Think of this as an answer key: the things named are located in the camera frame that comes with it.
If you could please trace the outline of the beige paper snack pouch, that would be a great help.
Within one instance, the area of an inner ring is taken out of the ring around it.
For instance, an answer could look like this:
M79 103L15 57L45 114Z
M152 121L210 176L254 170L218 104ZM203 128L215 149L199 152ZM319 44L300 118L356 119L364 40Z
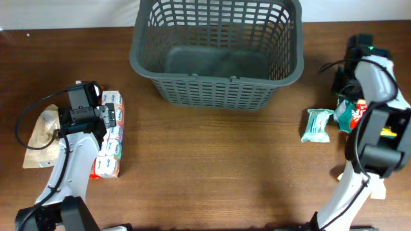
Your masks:
M369 183L362 192L368 194L371 199L384 200L386 198L387 191L384 184L384 179L374 173L369 173L369 176ZM338 179L339 183L335 191L337 198L347 201L348 199L352 199L354 197L354 195L360 190L362 183L368 178L363 173L349 172L342 173Z

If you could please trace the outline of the mint green wipes pack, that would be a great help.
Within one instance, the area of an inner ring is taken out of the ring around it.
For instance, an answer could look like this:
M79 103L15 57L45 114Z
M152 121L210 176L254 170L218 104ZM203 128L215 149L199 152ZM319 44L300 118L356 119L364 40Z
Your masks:
M320 142L329 143L329 135L325 131L325 127L328 123L330 116L334 113L330 109L307 109L309 113L308 123L304 134L301 138L301 142Z

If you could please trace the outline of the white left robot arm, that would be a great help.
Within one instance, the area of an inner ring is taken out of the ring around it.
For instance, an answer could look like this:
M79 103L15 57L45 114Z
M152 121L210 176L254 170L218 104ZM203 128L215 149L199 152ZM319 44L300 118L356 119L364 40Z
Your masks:
M109 128L116 125L113 103L58 109L58 158L34 206L21 209L16 230L99 230L85 204L91 168Z

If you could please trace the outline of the tan snack bag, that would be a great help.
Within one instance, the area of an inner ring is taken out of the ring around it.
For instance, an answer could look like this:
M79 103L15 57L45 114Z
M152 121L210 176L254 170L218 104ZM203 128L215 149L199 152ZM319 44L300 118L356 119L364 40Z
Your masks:
M37 119L28 146L41 148L47 145L53 138L53 132L57 129L60 129L58 107L51 104L44 109ZM57 161L58 151L58 137L43 150L27 149L22 167L24 169L53 167Z

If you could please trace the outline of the green Nescafe coffee bag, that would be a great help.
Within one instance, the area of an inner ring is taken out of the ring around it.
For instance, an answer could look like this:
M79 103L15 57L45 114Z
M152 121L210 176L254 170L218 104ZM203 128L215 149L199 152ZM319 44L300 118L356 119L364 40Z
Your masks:
M341 98L338 99L333 119L338 123L340 131L351 133L360 122L366 110L367 103L364 99L349 101L348 99Z

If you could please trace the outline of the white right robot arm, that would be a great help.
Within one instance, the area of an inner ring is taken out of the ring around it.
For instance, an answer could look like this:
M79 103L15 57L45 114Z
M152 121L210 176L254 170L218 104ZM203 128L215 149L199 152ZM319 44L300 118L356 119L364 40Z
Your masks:
M410 104L394 77L389 50L375 47L373 37L350 37L331 90L345 99L362 99L365 111L347 136L346 164L329 202L314 213L310 230L349 230L367 199L385 199L384 185L410 159Z

